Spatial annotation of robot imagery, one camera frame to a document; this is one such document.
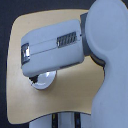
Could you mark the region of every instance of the white plastic casing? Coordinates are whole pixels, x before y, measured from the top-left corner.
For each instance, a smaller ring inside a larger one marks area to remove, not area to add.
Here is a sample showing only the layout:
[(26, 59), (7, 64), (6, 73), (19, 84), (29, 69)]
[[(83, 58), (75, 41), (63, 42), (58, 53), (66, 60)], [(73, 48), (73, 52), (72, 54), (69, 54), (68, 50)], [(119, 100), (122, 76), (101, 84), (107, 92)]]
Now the white plastic casing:
[(128, 10), (120, 0), (96, 0), (85, 33), (106, 62), (105, 79), (92, 103), (92, 128), (128, 128)]
[[(57, 38), (72, 32), (76, 32), (76, 41), (58, 48)], [(30, 31), (22, 38), (21, 46), (26, 43), (29, 44), (30, 60), (22, 65), (22, 71), (27, 77), (69, 67), (84, 60), (79, 20)]]

